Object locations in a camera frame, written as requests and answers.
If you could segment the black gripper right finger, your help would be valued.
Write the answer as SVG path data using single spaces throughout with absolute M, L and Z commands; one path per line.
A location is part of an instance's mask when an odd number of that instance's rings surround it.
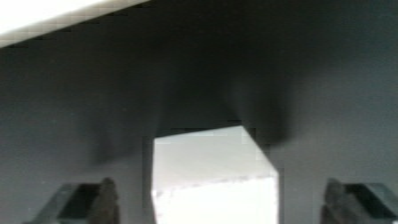
M 329 179 L 320 224 L 398 224 L 398 195 L 382 183 Z

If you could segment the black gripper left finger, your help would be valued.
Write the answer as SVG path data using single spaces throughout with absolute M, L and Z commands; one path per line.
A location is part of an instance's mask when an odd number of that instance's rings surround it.
M 121 224 L 116 182 L 68 183 L 23 224 Z

